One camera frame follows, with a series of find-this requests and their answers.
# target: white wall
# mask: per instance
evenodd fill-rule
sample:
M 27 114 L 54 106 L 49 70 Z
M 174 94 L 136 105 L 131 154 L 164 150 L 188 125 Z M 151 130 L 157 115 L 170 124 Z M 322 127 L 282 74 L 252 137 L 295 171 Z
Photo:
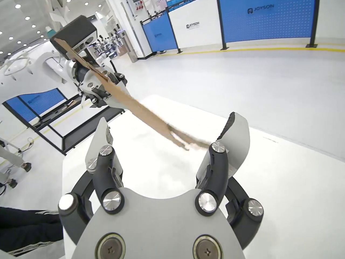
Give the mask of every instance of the white wall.
M 320 0 L 316 43 L 345 44 L 344 0 Z
M 196 0 L 169 16 L 179 48 L 222 43 L 217 0 Z

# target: white floor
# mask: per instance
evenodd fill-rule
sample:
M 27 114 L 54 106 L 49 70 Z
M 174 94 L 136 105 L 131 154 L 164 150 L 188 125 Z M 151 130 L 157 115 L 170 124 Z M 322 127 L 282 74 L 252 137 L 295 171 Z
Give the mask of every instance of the white floor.
M 139 100 L 157 94 L 223 117 L 237 111 L 253 128 L 345 161 L 343 53 L 176 54 L 134 64 L 121 57 L 115 65 L 126 75 L 129 92 Z M 56 123 L 55 129 L 65 134 L 89 114 L 79 110 Z M 25 143 L 32 135 L 27 130 L 14 143 L 21 145 L 18 142 Z M 18 186 L 0 196 L 0 205 L 55 210 L 61 196 L 63 155 L 39 138 L 24 158 L 32 163 L 32 170 L 12 169 Z M 55 258 L 57 253 L 49 256 Z

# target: cardboard piece on table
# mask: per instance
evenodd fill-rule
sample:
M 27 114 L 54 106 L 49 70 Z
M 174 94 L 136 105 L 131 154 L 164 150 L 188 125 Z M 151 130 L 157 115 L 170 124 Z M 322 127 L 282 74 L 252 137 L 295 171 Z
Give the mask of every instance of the cardboard piece on table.
M 209 144 L 204 143 L 200 140 L 194 139 L 193 137 L 185 134 L 173 128 L 166 122 L 164 122 L 160 117 L 151 112 L 148 108 L 140 104 L 137 100 L 132 98 L 130 95 L 124 93 L 118 86 L 116 86 L 111 80 L 100 73 L 96 68 L 94 68 L 90 63 L 86 62 L 81 58 L 64 40 L 55 38 L 55 41 L 61 45 L 68 53 L 71 58 L 76 59 L 85 68 L 89 68 L 95 76 L 100 80 L 105 90 L 107 90 L 117 101 L 125 105 L 134 116 L 145 122 L 148 126 L 153 128 L 155 131 L 160 133 L 163 137 L 169 139 L 177 146 L 186 149 L 185 144 L 180 140 L 176 139 L 173 135 L 176 134 L 181 140 L 190 144 L 194 143 L 200 147 L 208 148 Z

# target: black shelf frame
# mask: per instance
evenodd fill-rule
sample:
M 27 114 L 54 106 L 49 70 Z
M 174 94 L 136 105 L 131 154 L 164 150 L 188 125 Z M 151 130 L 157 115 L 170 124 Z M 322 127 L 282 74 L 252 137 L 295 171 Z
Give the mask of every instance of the black shelf frame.
M 63 95 L 66 99 L 61 105 L 53 109 L 52 111 L 46 113 L 43 116 L 38 115 L 20 96 L 18 99 L 36 116 L 38 117 L 39 121 L 32 125 L 28 121 L 26 121 L 18 112 L 16 112 L 7 102 L 4 102 L 3 105 L 6 109 L 8 109 L 18 120 L 20 120 L 27 128 L 31 128 L 35 133 L 37 133 L 40 137 L 42 137 L 46 142 L 48 142 L 52 147 L 54 147 L 57 151 L 59 151 L 63 155 L 67 155 L 67 152 L 72 148 L 75 148 L 77 144 L 82 142 L 85 138 L 89 137 L 92 133 L 96 131 L 98 122 L 101 117 L 105 117 L 105 119 L 110 121 L 114 117 L 119 114 L 123 114 L 125 111 L 123 109 L 118 108 L 111 108 L 105 107 L 102 111 L 98 112 L 96 115 L 92 116 L 87 121 L 83 122 L 80 126 L 73 129 L 73 131 L 69 132 L 65 136 L 61 135 L 52 127 L 52 122 L 55 122 L 60 117 L 62 117 L 67 112 L 71 111 L 72 109 L 76 108 L 81 104 L 82 97 L 80 95 L 75 95 L 72 98 L 68 99 Z M 45 127 L 49 127 L 54 133 L 56 133 L 61 138 L 61 148 L 55 145 L 50 139 L 44 136 L 41 133 L 41 130 Z

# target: white pillar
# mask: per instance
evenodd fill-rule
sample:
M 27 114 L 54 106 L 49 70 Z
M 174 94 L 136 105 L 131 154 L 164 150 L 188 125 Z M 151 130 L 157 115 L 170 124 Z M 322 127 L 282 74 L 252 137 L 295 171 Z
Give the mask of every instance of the white pillar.
M 152 51 L 140 24 L 140 21 L 148 18 L 145 8 L 135 13 L 129 5 L 131 3 L 130 0 L 108 0 L 108 2 L 122 28 L 126 31 L 137 57 L 150 55 Z

